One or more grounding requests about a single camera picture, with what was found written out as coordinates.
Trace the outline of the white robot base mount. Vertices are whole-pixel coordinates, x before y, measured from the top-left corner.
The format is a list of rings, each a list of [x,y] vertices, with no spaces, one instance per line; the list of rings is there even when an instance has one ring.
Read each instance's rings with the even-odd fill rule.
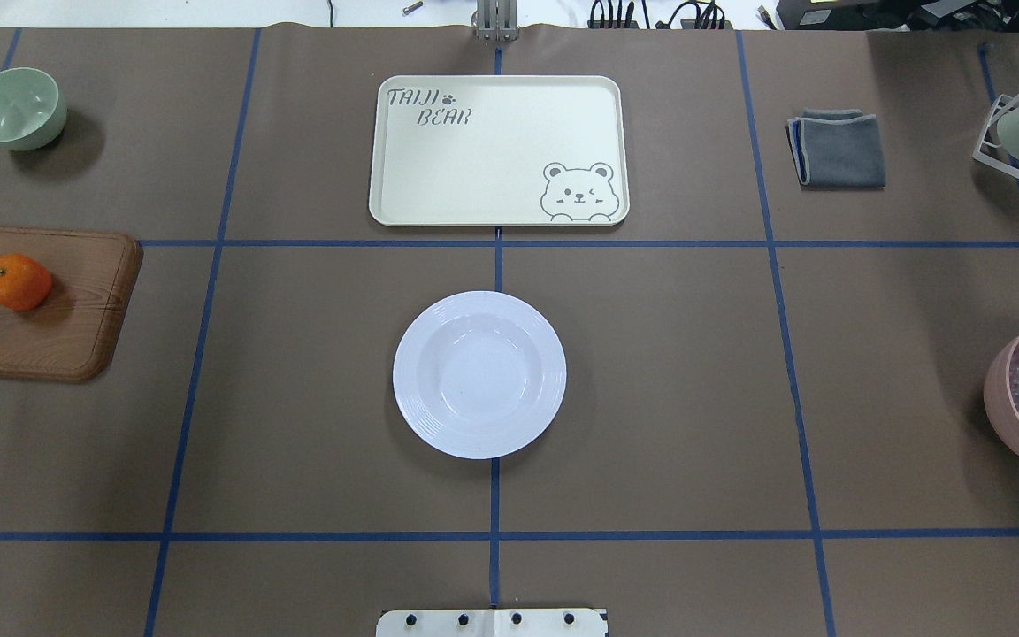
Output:
[[[608,636],[607,611],[591,608],[388,611],[376,636]]]

